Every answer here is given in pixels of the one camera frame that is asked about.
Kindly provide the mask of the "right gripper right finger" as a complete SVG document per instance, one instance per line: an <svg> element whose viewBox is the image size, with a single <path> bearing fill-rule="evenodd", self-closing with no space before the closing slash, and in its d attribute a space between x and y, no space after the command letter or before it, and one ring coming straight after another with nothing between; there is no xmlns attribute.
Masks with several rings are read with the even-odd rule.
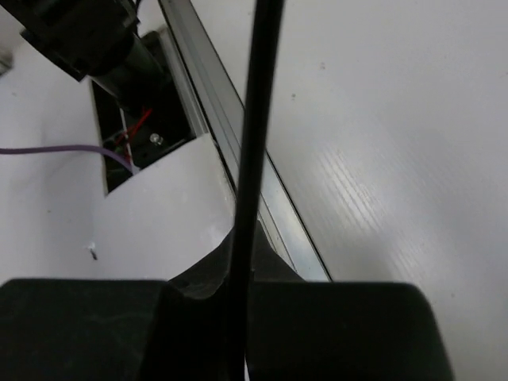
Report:
<svg viewBox="0 0 508 381"><path fill-rule="evenodd" d="M252 229L252 380L451 380L427 298L392 282L310 282Z"/></svg>

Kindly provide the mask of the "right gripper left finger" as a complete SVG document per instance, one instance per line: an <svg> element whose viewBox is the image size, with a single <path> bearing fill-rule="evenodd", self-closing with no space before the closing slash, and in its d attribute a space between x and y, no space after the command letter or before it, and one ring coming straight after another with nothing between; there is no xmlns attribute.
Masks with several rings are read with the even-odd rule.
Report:
<svg viewBox="0 0 508 381"><path fill-rule="evenodd" d="M174 279L12 279L1 287L4 380L233 380L229 239Z"/></svg>

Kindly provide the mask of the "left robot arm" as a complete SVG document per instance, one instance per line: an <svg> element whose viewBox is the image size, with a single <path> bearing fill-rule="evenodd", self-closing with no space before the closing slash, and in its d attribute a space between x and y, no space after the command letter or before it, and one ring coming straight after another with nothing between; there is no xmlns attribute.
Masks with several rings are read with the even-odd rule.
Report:
<svg viewBox="0 0 508 381"><path fill-rule="evenodd" d="M168 85L164 67L138 34L137 1L12 1L21 35L73 79L89 77L127 109Z"/></svg>

